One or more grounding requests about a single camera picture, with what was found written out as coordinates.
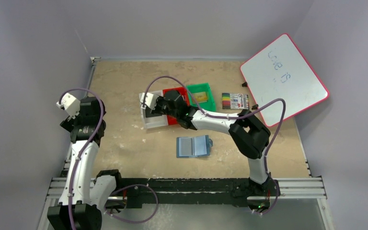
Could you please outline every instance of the metal frame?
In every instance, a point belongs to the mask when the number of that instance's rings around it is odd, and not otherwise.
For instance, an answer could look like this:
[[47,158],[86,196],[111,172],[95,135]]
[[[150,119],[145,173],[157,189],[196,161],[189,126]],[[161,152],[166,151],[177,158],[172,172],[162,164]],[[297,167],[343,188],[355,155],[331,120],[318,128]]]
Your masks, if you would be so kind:
[[[90,73],[90,81],[87,85],[87,88],[90,87],[93,73],[95,71],[96,65],[99,61],[102,60],[101,57],[91,57],[92,60],[92,68]],[[324,227],[326,230],[334,230],[334,224],[332,215],[326,201],[326,191],[320,177],[312,177],[310,166],[308,165],[307,157],[303,149],[303,155],[305,158],[305,163],[307,165],[307,170],[309,173],[308,178],[280,178],[277,179],[281,195],[278,197],[279,199],[317,199],[318,206],[320,208],[320,213],[322,217],[322,221],[324,223]],[[68,171],[70,167],[70,157],[71,157],[71,145],[67,153],[67,158],[65,160],[64,169],[63,171]],[[47,192],[45,205],[43,208],[42,216],[40,218],[40,222],[38,225],[38,230],[48,230],[50,227],[50,222],[47,219],[47,210],[49,207],[54,206],[57,204],[58,199],[60,198],[64,186],[66,184],[66,177],[57,177],[53,178],[50,183],[49,190]],[[90,187],[91,189],[94,186],[93,180],[91,180]],[[249,197],[248,199],[264,199],[265,197]],[[122,200],[122,197],[119,196],[110,196],[108,200]]]

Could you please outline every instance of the gray wall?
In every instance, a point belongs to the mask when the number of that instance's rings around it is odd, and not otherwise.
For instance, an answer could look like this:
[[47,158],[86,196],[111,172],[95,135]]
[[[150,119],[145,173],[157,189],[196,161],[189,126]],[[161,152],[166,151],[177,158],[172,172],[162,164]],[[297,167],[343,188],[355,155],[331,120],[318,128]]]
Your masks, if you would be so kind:
[[68,0],[90,56],[249,58],[293,35],[313,0]]
[[368,1],[316,0],[294,36],[330,91],[297,117],[337,229],[368,229]]
[[55,106],[90,59],[52,1],[0,0],[0,229],[37,227],[69,147]]

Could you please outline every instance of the table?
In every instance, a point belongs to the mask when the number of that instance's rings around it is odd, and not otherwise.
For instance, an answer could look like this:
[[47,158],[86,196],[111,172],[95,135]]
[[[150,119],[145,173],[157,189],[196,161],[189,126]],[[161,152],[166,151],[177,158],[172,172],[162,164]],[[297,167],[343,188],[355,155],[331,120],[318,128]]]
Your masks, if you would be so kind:
[[[248,177],[249,167],[226,134],[186,130],[179,125],[144,129],[138,94],[161,75],[184,84],[208,82],[217,112],[222,110],[221,93],[247,93],[239,61],[106,61],[98,62],[90,89],[97,92],[106,108],[105,136],[95,160],[92,176],[100,170],[119,169],[122,177],[145,178],[233,178]],[[151,91],[179,87],[170,79],[153,84]],[[176,138],[209,135],[214,141],[209,157],[176,158]],[[294,119],[285,121],[268,154],[274,178],[309,177]]]

